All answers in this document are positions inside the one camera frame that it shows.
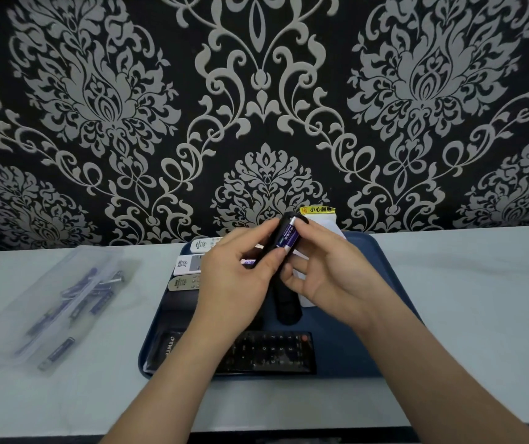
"gray remote control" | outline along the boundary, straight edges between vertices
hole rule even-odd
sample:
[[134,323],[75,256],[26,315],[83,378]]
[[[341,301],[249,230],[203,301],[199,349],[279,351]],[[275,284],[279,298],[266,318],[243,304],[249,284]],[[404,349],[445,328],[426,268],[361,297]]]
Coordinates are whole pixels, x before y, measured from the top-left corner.
[[198,290],[200,287],[200,274],[187,274],[176,276],[168,283],[170,291]]

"left hand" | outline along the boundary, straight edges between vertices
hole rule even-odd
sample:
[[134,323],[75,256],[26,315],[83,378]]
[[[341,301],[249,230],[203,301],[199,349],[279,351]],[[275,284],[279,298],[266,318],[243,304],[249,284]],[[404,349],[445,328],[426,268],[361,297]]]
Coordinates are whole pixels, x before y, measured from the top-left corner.
[[250,325],[286,254],[283,248],[277,248],[252,269],[239,261],[278,224],[275,218],[255,228],[236,228],[205,254],[201,261],[199,302],[191,326],[231,345]]

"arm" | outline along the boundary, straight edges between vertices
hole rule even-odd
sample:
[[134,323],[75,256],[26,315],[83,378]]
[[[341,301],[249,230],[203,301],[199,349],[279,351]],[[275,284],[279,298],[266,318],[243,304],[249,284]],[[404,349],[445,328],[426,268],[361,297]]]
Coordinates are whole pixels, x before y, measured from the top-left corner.
[[309,260],[291,256],[283,281],[353,328],[423,443],[529,444],[529,427],[452,358],[355,246],[315,223],[296,228]]
[[277,224],[270,220],[254,229],[237,228],[203,257],[199,302],[190,325],[102,444],[187,441],[211,377],[258,313],[285,253],[272,251],[253,269],[239,261]]

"hand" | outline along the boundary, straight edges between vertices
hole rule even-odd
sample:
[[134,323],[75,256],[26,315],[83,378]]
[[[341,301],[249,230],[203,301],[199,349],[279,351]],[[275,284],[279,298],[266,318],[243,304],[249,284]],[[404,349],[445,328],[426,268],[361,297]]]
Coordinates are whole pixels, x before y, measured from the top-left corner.
[[205,254],[201,261],[199,302],[191,326],[200,325],[231,345],[250,325],[286,254],[283,248],[275,249],[252,269],[246,269],[239,261],[256,244],[265,241],[277,224],[279,220],[275,218],[255,228],[236,228]]
[[[374,299],[391,288],[359,249],[341,236],[314,221],[306,224],[298,219],[295,227],[301,236],[297,249],[309,260],[291,255],[281,279],[326,313],[363,332]],[[294,268],[305,274],[305,280],[293,275]]]

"black and gray wallpaper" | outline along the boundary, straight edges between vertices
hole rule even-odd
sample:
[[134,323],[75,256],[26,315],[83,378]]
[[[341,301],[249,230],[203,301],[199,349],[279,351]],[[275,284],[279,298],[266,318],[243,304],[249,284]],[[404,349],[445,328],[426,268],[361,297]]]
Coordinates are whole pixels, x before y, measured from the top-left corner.
[[529,224],[529,0],[0,0],[0,249],[315,204]]

